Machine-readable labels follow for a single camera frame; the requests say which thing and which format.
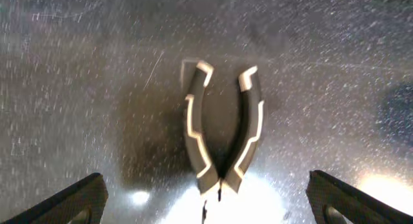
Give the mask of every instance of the plier handle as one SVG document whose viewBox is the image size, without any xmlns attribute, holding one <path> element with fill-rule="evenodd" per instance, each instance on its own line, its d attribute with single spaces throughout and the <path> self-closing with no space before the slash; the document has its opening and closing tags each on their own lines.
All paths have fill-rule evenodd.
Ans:
<svg viewBox="0 0 413 224">
<path fill-rule="evenodd" d="M 218 195 L 220 190 L 238 193 L 261 136 L 264 114 L 257 67 L 253 66 L 238 77 L 243 115 L 241 130 L 234 146 L 235 150 L 232 151 L 228 162 L 230 167 L 224 178 L 220 178 L 205 145 L 201 121 L 203 96 L 213 72 L 214 68 L 211 65 L 200 61 L 185 98 L 187 101 L 184 115 L 186 151 L 196 173 L 201 196 L 205 200 Z"/>
</svg>

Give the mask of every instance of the granite surface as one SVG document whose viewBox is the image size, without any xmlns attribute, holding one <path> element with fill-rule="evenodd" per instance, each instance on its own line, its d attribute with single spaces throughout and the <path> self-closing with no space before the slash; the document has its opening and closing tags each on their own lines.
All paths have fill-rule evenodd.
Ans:
<svg viewBox="0 0 413 224">
<path fill-rule="evenodd" d="M 314 223 L 314 169 L 413 215 L 413 2 L 0 2 L 0 221 L 100 172 L 102 223 L 200 222 L 182 122 L 198 59 L 216 68 L 203 125 L 218 166 L 239 124 L 237 76 L 259 69 L 267 112 L 245 222 Z"/>
</svg>

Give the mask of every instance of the black handle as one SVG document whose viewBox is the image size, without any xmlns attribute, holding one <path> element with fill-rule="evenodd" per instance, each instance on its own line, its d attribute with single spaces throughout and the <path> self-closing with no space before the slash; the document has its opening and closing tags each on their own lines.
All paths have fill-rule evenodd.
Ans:
<svg viewBox="0 0 413 224">
<path fill-rule="evenodd" d="M 206 62 L 200 61 L 192 79 L 185 111 L 185 143 L 186 151 L 198 181 L 202 196 L 209 191 L 219 190 L 219 178 L 211 157 L 205 145 L 202 131 L 201 110 L 205 88 L 208 86 L 214 68 Z"/>
<path fill-rule="evenodd" d="M 231 166 L 228 168 L 223 181 L 223 189 L 231 188 L 238 192 L 254 153 L 263 127 L 264 101 L 261 99 L 261 87 L 257 76 L 257 67 L 253 66 L 239 77 L 241 88 L 241 102 L 243 117 L 238 141 L 231 157 Z"/>
</svg>

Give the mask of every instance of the pliers jaw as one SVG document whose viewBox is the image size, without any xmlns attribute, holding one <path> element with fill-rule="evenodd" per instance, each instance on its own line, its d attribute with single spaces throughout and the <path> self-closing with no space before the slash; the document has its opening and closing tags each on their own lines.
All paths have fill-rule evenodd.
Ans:
<svg viewBox="0 0 413 224">
<path fill-rule="evenodd" d="M 187 108 L 184 115 L 185 145 L 192 168 L 197 177 L 201 197 L 205 201 L 205 211 L 219 204 L 221 198 L 235 196 L 247 171 L 263 126 L 263 105 L 257 67 L 244 71 L 239 77 L 241 90 L 242 121 L 239 137 L 227 161 L 224 178 L 220 178 L 212 162 L 201 123 L 202 100 L 214 68 L 200 61 L 186 95 Z"/>
</svg>

